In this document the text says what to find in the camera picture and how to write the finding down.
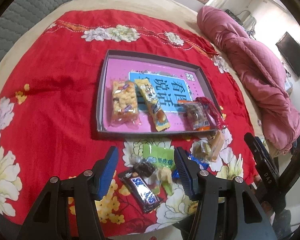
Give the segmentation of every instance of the pink quilt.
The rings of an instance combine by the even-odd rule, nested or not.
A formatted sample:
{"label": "pink quilt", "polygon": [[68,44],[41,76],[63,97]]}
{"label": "pink quilt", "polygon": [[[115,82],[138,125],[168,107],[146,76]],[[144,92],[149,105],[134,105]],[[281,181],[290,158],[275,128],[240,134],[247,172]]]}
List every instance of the pink quilt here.
{"label": "pink quilt", "polygon": [[287,152],[300,135],[300,113],[284,90],[285,70],[264,44],[252,40],[224,11],[204,6],[197,16],[204,35],[225,52],[262,113],[265,138]]}

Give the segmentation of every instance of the beige bedsheet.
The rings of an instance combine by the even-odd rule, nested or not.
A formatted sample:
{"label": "beige bedsheet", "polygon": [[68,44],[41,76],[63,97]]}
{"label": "beige bedsheet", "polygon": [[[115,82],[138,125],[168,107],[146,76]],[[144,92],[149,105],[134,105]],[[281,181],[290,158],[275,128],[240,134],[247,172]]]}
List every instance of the beige bedsheet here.
{"label": "beige bedsheet", "polygon": [[[73,0],[61,5],[51,14],[37,23],[26,32],[10,49],[0,62],[0,92],[11,71],[21,59],[22,55],[31,47],[40,34],[55,20],[67,11],[71,10],[96,10],[96,9],[117,9],[131,11],[157,19],[167,20],[181,28],[187,29],[197,35],[202,35],[196,23],[197,13],[173,0]],[[249,115],[256,136],[263,137],[262,129],[258,125],[260,112],[251,96],[242,86],[236,72],[229,67],[230,74],[237,82],[242,91]],[[270,147],[270,154],[276,155],[276,150]]]}

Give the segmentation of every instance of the blue snack wrapper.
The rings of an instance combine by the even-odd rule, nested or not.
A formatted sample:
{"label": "blue snack wrapper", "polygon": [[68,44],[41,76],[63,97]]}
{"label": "blue snack wrapper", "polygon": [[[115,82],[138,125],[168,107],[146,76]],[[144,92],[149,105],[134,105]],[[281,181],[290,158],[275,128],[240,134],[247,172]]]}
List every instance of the blue snack wrapper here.
{"label": "blue snack wrapper", "polygon": [[[190,160],[193,160],[195,161],[196,163],[198,163],[199,167],[201,170],[206,170],[208,167],[209,167],[209,164],[208,163],[205,163],[204,161],[200,161],[198,160],[197,158],[195,158],[193,155],[191,155],[190,153],[186,152],[187,156],[188,156],[188,159]],[[179,172],[177,169],[175,169],[173,172],[172,172],[172,178],[176,178],[176,179],[179,179],[180,176],[179,176]]]}

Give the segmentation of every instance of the metal screw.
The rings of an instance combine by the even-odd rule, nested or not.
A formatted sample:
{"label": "metal screw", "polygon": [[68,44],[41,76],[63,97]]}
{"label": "metal screw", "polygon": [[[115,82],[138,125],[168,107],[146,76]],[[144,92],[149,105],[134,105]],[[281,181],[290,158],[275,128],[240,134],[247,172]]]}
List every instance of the metal screw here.
{"label": "metal screw", "polygon": [[200,173],[201,176],[208,176],[209,175],[209,172],[206,171],[206,170],[201,170],[199,173]]}
{"label": "metal screw", "polygon": [[235,177],[235,181],[238,182],[238,183],[242,183],[243,182],[243,178],[241,177]]}
{"label": "metal screw", "polygon": [[52,177],[51,179],[50,179],[50,182],[51,183],[56,183],[58,181],[58,177]]}
{"label": "metal screw", "polygon": [[91,171],[91,170],[86,170],[83,174],[84,174],[84,176],[86,176],[86,177],[90,177],[90,176],[93,174],[93,171]]}

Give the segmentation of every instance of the tray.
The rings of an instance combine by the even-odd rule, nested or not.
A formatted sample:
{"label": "tray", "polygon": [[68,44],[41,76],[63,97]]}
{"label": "tray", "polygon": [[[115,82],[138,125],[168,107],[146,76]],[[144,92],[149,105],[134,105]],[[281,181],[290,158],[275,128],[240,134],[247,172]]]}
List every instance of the tray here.
{"label": "tray", "polygon": [[[157,132],[152,117],[147,112],[144,100],[137,91],[138,107],[142,125],[132,129],[123,124],[119,127],[110,125],[112,114],[113,80],[131,80],[149,78],[155,87],[162,109],[167,115],[171,127],[164,132]],[[190,63],[134,51],[108,50],[103,63],[97,98],[97,130],[106,136],[146,137],[170,135],[200,136],[208,131],[191,130],[184,110],[177,100],[195,100],[197,97],[209,98],[221,113],[215,95],[203,70]]]}

